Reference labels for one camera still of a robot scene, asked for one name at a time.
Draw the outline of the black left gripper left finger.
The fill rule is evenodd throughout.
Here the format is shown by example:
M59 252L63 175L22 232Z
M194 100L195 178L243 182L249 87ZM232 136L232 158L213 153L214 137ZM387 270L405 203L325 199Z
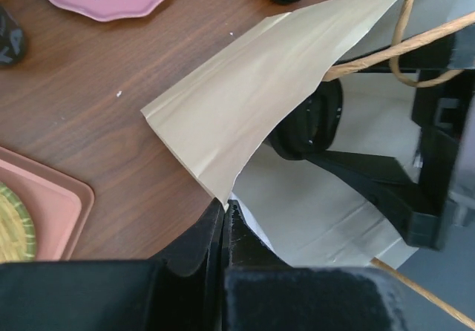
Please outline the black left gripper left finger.
M213 330L225 209L214 199L198 221L157 253L151 330Z

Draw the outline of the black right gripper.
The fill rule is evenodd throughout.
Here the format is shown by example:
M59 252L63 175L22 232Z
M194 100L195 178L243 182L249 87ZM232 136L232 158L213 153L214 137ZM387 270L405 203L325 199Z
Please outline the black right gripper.
M457 70L441 84L416 89L411 119L421 128L422 170L413 182L398 160L324 151L309 161L373 204L409 246L441 249L452 219L474 219L474 31L459 30L396 59L418 84Z

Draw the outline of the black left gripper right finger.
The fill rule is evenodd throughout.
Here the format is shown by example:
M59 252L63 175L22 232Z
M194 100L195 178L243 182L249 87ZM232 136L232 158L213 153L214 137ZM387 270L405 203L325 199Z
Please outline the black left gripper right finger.
M229 202L223 226L223 330L281 330L290 270L249 227L240 204Z

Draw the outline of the black coffee cup lid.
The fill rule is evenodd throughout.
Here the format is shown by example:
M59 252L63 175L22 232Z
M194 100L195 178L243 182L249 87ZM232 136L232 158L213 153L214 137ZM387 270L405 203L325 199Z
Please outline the black coffee cup lid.
M343 111L341 81L322 82L272 130L267 142L285 160L303 160L333 143Z

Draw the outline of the beige paper takeout bag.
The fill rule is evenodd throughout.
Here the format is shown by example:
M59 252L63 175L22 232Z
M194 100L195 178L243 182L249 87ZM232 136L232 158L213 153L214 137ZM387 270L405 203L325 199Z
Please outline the beige paper takeout bag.
M322 82L355 72L406 73L396 59L459 30L463 10L434 29L403 38L413 0L328 0L267 17L142 110L151 129L225 209L238 175L272 130ZM457 70L424 81L441 84ZM216 312L222 316L223 261ZM391 279L359 261L293 267L281 277L281 330L405 330Z

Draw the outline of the stack of black cups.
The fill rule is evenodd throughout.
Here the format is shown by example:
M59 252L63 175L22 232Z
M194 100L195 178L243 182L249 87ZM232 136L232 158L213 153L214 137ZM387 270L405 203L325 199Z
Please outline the stack of black cups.
M0 65L10 67L22 61L27 52L24 31L19 23L1 7Z

